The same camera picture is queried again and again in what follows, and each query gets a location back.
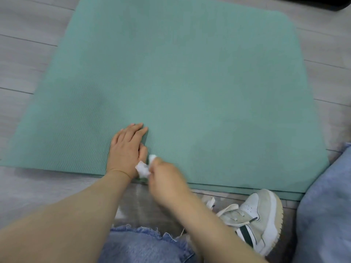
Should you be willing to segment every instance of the frayed denim hem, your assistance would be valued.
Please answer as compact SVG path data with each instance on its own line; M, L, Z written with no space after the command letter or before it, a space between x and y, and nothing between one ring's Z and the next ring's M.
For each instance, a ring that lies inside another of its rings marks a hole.
M132 228L131 225L123 225L123 226L118 226L118 227L112 227L110 229L110 232L135 232L135 233L140 233L140 234L147 234L149 236L152 236L153 238L156 238L157 240L165 241L171 244L174 244L177 246L179 249L184 251L184 257L181 259L181 261L186 262L189 258L193 257L195 255L195 252L192 250L188 242L185 240L180 240L180 239L174 239L169 233L165 233L163 236L161 236L160 232L156 229L150 229L147 227L139 227L139 228Z

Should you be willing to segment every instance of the sneaker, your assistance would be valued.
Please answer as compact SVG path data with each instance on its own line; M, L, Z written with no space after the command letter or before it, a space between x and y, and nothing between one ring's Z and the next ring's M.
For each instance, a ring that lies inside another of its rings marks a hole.
M250 195L241 206L232 204L217 216L253 250L267 256L282 230L283 206L276 194L262 189Z

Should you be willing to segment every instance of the white tissue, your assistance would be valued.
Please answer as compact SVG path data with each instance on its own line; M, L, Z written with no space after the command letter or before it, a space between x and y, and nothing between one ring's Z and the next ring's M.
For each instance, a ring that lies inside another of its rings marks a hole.
M150 175L150 172L149 172L149 166L151 165L152 161L156 158L157 156L156 155L150 155L149 156L149 165L143 163L142 161L140 161L138 163L137 166L135 166L135 168L137 169L138 171L138 174L139 174L139 177L140 178L148 178L149 175Z

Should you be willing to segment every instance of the gray wood plank floor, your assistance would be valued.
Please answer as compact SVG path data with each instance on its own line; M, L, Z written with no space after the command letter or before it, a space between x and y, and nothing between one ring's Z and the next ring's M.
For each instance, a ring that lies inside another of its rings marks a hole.
M314 93L329 159L351 140L351 7L331 12L282 0L223 0L285 13L297 26L309 83ZM0 0L0 158L64 35L79 0ZM53 203L93 183L96 178L0 167L0 227L43 204ZM224 205L247 196L210 191ZM298 202L282 201L281 241L270 262L279 262L293 236ZM116 215L117 224L158 226L178 234L178 225L147 194L131 185Z

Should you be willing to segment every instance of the hand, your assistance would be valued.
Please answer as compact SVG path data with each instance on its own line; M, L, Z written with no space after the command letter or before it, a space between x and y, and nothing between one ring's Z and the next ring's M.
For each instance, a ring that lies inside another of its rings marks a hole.
M121 171L131 179L138 177L135 166L139 161L146 162L147 147L141 143L148 128L143 123L130 124L114 135L108 153L106 173Z
M182 173L173 164L155 158L150 172L149 191L160 205L172 210L192 195Z

